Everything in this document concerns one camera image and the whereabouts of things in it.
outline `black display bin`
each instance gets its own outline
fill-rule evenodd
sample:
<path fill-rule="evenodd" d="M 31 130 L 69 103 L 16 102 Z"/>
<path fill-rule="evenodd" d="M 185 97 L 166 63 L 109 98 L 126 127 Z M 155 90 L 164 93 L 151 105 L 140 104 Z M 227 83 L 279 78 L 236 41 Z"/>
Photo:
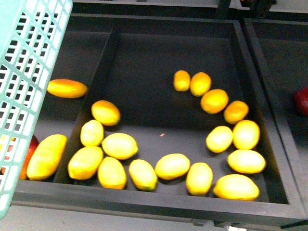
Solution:
<path fill-rule="evenodd" d="M 308 211 L 308 117 L 293 101 L 308 86 L 308 23 L 245 19 L 245 34 Z"/>
<path fill-rule="evenodd" d="M 249 175 L 260 188 L 255 201 L 216 198 L 216 181 L 236 173 L 226 158 L 232 145 L 213 154 L 205 138 L 216 126 L 226 125 L 223 112 L 210 115 L 200 98 L 173 88 L 173 74 L 203 71 L 212 77 L 212 89 L 224 89 L 230 98 L 249 105 L 247 119 L 260 126 L 255 148 L 267 161 L 262 173 Z M 72 14 L 52 79 L 70 78 L 89 87 L 79 99 L 46 94 L 34 134 L 41 141 L 55 133 L 68 144 L 54 176 L 45 182 L 20 180 L 13 205 L 37 206 L 141 218 L 194 222 L 284 226 L 306 219 L 293 173 L 268 102 L 263 93 L 240 24 L 237 21 L 143 16 Z M 154 192 L 137 190 L 128 175 L 124 190 L 105 189 L 97 176 L 77 181 L 69 178 L 67 164 L 82 147 L 80 129 L 92 119 L 91 105 L 112 101 L 121 121 L 105 127 L 105 135 L 124 132 L 133 136 L 138 154 L 122 161 L 126 172 L 133 159 L 152 166 L 164 155 L 183 153 L 191 161 L 206 162 L 214 180 L 206 196 L 190 196 L 185 176 L 160 180 Z"/>

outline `yellow mango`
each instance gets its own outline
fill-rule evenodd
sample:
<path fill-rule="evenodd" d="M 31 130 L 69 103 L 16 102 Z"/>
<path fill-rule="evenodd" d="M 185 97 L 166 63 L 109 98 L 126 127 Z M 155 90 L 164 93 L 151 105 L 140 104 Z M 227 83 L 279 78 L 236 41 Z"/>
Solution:
<path fill-rule="evenodd" d="M 27 168 L 30 180 L 45 180 L 56 172 L 65 150 L 67 137 L 61 134 L 48 136 L 33 153 Z"/>

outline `red fruit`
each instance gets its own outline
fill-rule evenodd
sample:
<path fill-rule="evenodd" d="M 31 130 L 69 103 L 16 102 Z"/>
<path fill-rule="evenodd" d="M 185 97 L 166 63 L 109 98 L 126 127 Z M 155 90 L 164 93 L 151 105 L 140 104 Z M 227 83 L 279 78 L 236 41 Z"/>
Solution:
<path fill-rule="evenodd" d="M 305 87 L 293 96 L 295 108 L 299 114 L 308 116 L 308 87 Z"/>
<path fill-rule="evenodd" d="M 30 145 L 29 145 L 29 148 L 28 148 L 28 151 L 27 151 L 27 154 L 26 154 L 26 157 L 25 157 L 23 168 L 21 169 L 21 172 L 20 172 L 20 175 L 19 175 L 20 180 L 26 180 L 27 179 L 28 164 L 29 164 L 29 161 L 30 161 L 30 159 L 31 159 L 31 157 L 32 157 L 32 155 L 33 155 L 33 153 L 36 150 L 38 145 L 39 145 L 39 142 L 38 142 L 37 138 L 33 135 L 31 142 L 30 142 Z M 1 173 L 4 174 L 4 171 L 5 171 L 5 168 L 2 168 Z"/>

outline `floor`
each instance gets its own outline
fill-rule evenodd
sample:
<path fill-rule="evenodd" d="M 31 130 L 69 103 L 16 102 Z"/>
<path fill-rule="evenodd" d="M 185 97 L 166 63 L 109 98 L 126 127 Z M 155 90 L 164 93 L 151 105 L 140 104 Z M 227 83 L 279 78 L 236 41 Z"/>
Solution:
<path fill-rule="evenodd" d="M 2 231 L 226 231 L 212 221 L 203 227 L 191 223 L 126 218 L 110 215 L 62 211 L 25 206 L 11 206 L 0 222 Z"/>

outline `light blue basket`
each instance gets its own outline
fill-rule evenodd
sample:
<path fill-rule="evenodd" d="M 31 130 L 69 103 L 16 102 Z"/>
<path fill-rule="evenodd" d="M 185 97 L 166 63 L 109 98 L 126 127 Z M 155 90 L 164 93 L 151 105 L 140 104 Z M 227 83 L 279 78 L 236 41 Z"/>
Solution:
<path fill-rule="evenodd" d="M 0 0 L 0 219 L 10 206 L 72 7 L 71 0 Z"/>

